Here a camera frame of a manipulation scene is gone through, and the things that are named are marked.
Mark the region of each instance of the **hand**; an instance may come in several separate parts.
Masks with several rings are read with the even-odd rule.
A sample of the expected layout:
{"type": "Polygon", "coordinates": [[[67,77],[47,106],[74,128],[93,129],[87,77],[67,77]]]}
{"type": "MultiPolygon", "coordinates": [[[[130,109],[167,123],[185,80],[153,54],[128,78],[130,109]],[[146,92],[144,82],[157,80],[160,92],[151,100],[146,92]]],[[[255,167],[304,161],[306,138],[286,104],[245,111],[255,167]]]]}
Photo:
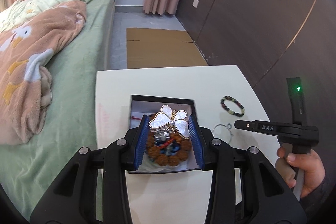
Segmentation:
{"type": "Polygon", "coordinates": [[[314,150],[311,150],[310,154],[289,153],[287,158],[284,159],[285,149],[280,147],[277,155],[279,159],[276,162],[276,169],[290,188],[296,184],[296,180],[294,179],[295,172],[286,162],[293,167],[298,167],[305,171],[301,198],[310,194],[324,180],[326,174],[324,166],[320,156],[314,150]]]}

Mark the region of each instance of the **duck pattern blanket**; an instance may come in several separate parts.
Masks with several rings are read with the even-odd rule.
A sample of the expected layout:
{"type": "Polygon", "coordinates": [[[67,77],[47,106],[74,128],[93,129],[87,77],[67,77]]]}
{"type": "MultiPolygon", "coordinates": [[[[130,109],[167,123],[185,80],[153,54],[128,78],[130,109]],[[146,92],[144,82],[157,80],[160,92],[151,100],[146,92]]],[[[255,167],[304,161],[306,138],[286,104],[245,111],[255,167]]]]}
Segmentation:
{"type": "Polygon", "coordinates": [[[44,65],[85,21],[85,3],[73,0],[0,34],[0,144],[26,143],[42,130],[52,99],[44,65]]]}

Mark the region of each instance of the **metal screw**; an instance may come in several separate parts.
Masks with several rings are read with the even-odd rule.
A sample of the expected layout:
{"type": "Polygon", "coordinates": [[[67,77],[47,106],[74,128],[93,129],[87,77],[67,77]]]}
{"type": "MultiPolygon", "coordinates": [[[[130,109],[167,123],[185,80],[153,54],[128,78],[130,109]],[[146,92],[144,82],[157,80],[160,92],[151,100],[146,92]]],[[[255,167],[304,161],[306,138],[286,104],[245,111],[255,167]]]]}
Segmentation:
{"type": "Polygon", "coordinates": [[[125,139],[119,139],[117,140],[117,145],[123,146],[127,143],[127,141],[125,139]]]}
{"type": "Polygon", "coordinates": [[[79,150],[79,153],[82,154],[82,155],[85,155],[87,152],[89,152],[89,149],[87,147],[82,147],[79,150]]]}
{"type": "Polygon", "coordinates": [[[259,149],[255,146],[251,146],[250,147],[250,152],[253,154],[257,154],[259,152],[259,149]]]}
{"type": "Polygon", "coordinates": [[[222,142],[220,141],[220,139],[212,139],[211,143],[213,145],[220,145],[222,142]]]}

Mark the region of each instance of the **wall outlet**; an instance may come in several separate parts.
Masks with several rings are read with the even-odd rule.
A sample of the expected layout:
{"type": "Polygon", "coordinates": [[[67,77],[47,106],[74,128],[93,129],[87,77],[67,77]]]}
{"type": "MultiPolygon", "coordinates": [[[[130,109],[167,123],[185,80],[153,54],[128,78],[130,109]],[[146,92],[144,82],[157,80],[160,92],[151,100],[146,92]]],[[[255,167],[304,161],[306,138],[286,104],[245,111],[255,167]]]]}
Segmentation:
{"type": "Polygon", "coordinates": [[[194,6],[195,8],[197,8],[198,3],[199,3],[199,0],[194,0],[194,2],[193,2],[193,6],[194,6]]]}

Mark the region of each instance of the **white table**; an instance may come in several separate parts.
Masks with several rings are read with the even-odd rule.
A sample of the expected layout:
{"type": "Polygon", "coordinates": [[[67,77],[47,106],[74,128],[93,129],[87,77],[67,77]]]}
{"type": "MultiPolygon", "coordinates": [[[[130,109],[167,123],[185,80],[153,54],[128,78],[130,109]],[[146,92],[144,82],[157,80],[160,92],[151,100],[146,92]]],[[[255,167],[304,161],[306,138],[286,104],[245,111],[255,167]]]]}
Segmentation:
{"type": "MultiPolygon", "coordinates": [[[[96,81],[98,149],[124,137],[128,130],[132,94],[194,99],[199,125],[210,129],[219,123],[233,126],[237,120],[221,107],[221,98],[225,95],[237,99],[244,106],[246,112],[242,119],[268,121],[257,96],[237,66],[99,71],[96,81]],[[167,83],[167,79],[176,85],[162,83],[167,83]]],[[[231,109],[238,110],[233,103],[229,104],[231,109]]],[[[279,147],[276,137],[234,127],[232,133],[232,147],[247,149],[257,146],[275,164],[279,147]]],[[[228,131],[218,127],[215,137],[228,140],[228,131]]],[[[211,177],[212,171],[201,170],[157,175],[126,174],[133,223],[204,223],[211,177]]]]}

